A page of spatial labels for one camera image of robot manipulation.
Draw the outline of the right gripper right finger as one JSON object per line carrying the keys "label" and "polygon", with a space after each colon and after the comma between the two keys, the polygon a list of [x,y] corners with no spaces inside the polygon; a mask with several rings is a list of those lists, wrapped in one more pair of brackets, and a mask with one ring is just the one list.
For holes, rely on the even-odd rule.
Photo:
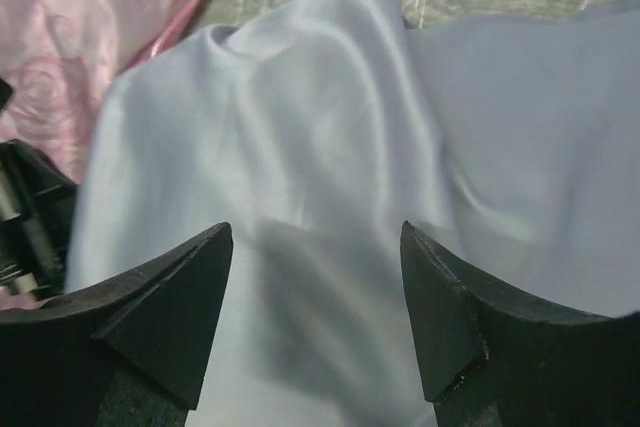
{"label": "right gripper right finger", "polygon": [[400,238],[424,397],[441,426],[635,426],[639,316],[518,289],[411,224]]}

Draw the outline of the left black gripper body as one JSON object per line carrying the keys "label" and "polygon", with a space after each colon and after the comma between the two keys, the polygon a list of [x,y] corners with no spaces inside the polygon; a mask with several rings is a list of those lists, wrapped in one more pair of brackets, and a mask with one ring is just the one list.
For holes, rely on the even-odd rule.
{"label": "left black gripper body", "polygon": [[1,285],[12,294],[59,295],[75,183],[40,150],[1,143]]}

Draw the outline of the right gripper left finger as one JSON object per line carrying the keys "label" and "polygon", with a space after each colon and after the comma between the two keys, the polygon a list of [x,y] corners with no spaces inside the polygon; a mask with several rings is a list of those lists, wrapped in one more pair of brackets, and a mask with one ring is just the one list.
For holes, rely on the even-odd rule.
{"label": "right gripper left finger", "polygon": [[215,225],[35,310],[1,314],[5,426],[182,426],[199,402],[233,251]]}

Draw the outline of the pink satin rose pillow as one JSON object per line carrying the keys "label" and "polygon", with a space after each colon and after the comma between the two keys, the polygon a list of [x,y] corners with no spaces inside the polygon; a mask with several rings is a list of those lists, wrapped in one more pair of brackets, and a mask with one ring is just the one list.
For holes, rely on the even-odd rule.
{"label": "pink satin rose pillow", "polygon": [[1,143],[43,152],[75,183],[59,295],[124,273],[209,225],[197,178],[202,73],[212,46],[184,40],[204,0],[1,0]]}

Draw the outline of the grey satin pillowcase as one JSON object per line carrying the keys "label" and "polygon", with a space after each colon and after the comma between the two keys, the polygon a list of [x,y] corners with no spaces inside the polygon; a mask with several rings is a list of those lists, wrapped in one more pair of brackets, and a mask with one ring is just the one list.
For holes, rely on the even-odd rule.
{"label": "grey satin pillowcase", "polygon": [[120,76],[67,287],[220,222],[234,253],[191,426],[431,426],[400,271],[411,221],[537,296],[639,306],[639,1],[431,28],[295,0]]}

